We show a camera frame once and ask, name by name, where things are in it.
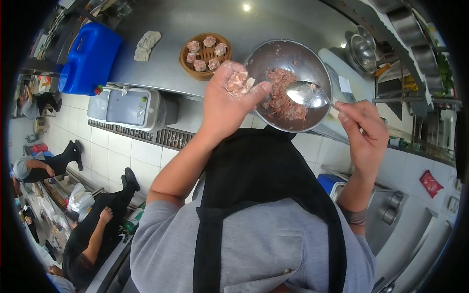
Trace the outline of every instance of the spoon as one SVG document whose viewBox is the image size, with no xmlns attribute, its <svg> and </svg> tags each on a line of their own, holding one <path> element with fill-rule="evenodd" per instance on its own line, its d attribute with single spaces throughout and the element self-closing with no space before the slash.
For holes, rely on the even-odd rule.
<svg viewBox="0 0 469 293">
<path fill-rule="evenodd" d="M 330 104 L 332 108 L 339 110 L 331 103 L 324 89 L 315 83 L 303 81 L 290 83 L 286 88 L 286 92 L 290 99 L 306 108 L 318 109 Z"/>
</svg>

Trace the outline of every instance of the green vegetables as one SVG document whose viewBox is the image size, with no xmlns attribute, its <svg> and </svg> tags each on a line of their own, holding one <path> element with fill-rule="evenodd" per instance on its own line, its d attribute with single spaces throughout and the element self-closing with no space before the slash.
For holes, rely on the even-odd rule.
<svg viewBox="0 0 469 293">
<path fill-rule="evenodd" d="M 449 62 L 446 59 L 446 56 L 438 53 L 437 63 L 439 68 L 439 73 L 441 75 L 441 80 L 443 81 L 444 92 L 434 93 L 436 96 L 442 97 L 449 94 L 451 89 L 454 87 L 453 82 L 453 72 L 449 67 Z"/>
</svg>

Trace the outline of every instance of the fingernail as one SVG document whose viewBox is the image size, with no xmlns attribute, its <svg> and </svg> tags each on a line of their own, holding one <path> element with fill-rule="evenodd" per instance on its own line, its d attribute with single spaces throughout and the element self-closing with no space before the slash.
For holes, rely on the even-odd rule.
<svg viewBox="0 0 469 293">
<path fill-rule="evenodd" d="M 266 93 L 269 93 L 270 90 L 272 89 L 272 84 L 270 82 L 263 82 L 261 84 L 261 87 Z"/>
<path fill-rule="evenodd" d="M 339 112 L 339 120 L 342 122 L 342 123 L 345 123 L 348 121 L 348 116 L 347 114 L 345 114 L 344 112 Z"/>
</svg>

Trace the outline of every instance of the food tray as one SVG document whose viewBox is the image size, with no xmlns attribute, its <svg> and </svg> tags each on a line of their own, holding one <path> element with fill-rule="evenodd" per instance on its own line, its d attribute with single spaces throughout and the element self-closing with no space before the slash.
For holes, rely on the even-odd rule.
<svg viewBox="0 0 469 293">
<path fill-rule="evenodd" d="M 217 39 L 217 42 L 210 48 L 205 47 L 204 45 L 204 40 L 208 36 L 213 36 L 214 38 Z M 206 32 L 203 34 L 196 35 L 195 37 L 192 37 L 189 39 L 184 46 L 181 49 L 181 53 L 179 54 L 179 62 L 182 65 L 182 68 L 189 73 L 190 76 L 192 76 L 195 79 L 202 80 L 202 81 L 207 81 L 209 80 L 213 73 L 215 72 L 216 69 L 213 70 L 206 70 L 204 72 L 197 72 L 194 69 L 194 64 L 192 63 L 187 63 L 186 62 L 186 57 L 187 54 L 189 53 L 189 49 L 187 48 L 187 44 L 192 42 L 192 41 L 197 41 L 200 43 L 200 49 L 198 51 L 199 55 L 197 55 L 197 59 L 205 61 L 208 69 L 208 61 L 213 58 L 217 58 L 218 61 L 220 61 L 220 64 L 223 63 L 225 60 L 230 60 L 231 59 L 231 44 L 228 42 L 227 39 L 225 39 L 223 36 L 212 33 L 212 32 Z M 223 54 L 222 56 L 217 56 L 215 55 L 215 46 L 220 44 L 220 43 L 225 43 L 227 45 L 227 52 Z"/>
</svg>

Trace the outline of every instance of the metal countertop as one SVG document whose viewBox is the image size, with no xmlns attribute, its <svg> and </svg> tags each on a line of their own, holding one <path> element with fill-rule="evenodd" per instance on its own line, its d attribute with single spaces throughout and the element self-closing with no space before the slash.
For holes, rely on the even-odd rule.
<svg viewBox="0 0 469 293">
<path fill-rule="evenodd" d="M 148 30 L 159 31 L 161 40 L 148 61 L 135 61 L 137 42 Z M 140 0 L 116 28 L 124 42 L 109 82 L 179 92 L 202 101 L 207 82 L 193 79 L 179 64 L 181 48 L 199 33 L 226 37 L 232 60 L 244 63 L 269 39 L 293 39 L 318 52 L 345 44 L 347 30 L 355 31 L 356 25 L 320 1 L 297 0 L 293 5 L 288 0 Z"/>
</svg>

